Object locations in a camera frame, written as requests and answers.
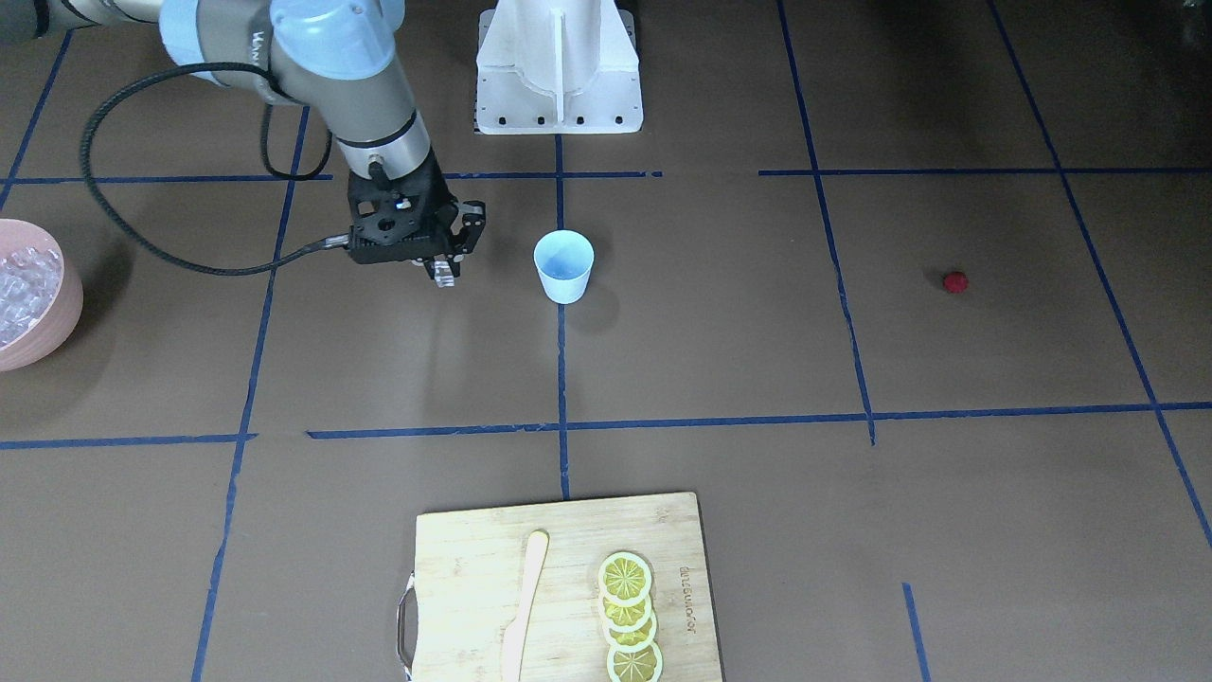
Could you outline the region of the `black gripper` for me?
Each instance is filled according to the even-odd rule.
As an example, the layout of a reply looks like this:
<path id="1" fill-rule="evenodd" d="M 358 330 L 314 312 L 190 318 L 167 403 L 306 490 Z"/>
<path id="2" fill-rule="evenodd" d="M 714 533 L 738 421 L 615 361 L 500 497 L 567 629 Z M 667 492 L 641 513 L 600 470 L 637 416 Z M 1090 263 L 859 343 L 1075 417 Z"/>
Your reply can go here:
<path id="1" fill-rule="evenodd" d="M 368 178 L 361 177 L 360 174 L 351 172 L 348 176 L 348 187 L 350 185 L 351 177 L 364 178 L 365 183 L 371 183 L 371 185 L 377 187 L 382 190 L 389 189 L 401 189 L 406 193 L 434 193 L 434 191 L 448 191 L 445 177 L 442 176 L 440 167 L 438 166 L 438 159 L 433 153 L 429 153 L 427 157 L 421 161 L 421 167 L 416 168 L 400 178 L 390 178 L 385 174 L 385 170 L 382 164 L 368 164 Z M 461 229 L 454 233 L 454 252 L 450 256 L 438 256 L 434 260 L 444 260 L 452 256 L 452 260 L 462 262 L 467 256 L 471 254 L 475 250 L 482 233 L 488 225 L 488 206 L 480 202 L 480 200 L 469 200 L 469 202 L 457 204 L 459 210 Z M 433 260 L 395 260 L 395 262 L 412 262 L 421 263 L 430 271 L 430 263 Z"/>

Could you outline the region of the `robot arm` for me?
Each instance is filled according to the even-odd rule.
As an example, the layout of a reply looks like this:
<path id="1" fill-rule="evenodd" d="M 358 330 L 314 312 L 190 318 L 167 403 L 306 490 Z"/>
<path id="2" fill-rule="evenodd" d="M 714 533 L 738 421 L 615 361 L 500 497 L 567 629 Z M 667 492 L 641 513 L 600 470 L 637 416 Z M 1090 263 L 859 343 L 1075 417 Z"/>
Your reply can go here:
<path id="1" fill-rule="evenodd" d="M 461 275 L 488 211 L 448 190 L 398 55 L 401 1 L 5 1 L 2 42 L 33 42 L 80 27 L 155 25 L 173 67 L 130 84 L 90 116 L 80 172 L 96 204 L 131 241 L 194 273 L 242 277 L 324 250 L 359 264 L 410 262 L 441 288 Z M 177 258 L 122 219 L 97 187 L 92 148 L 118 104 L 175 78 L 195 75 L 259 94 L 269 124 L 278 105 L 308 105 L 328 128 L 326 147 L 348 164 L 350 228 L 259 267 L 218 268 Z"/>

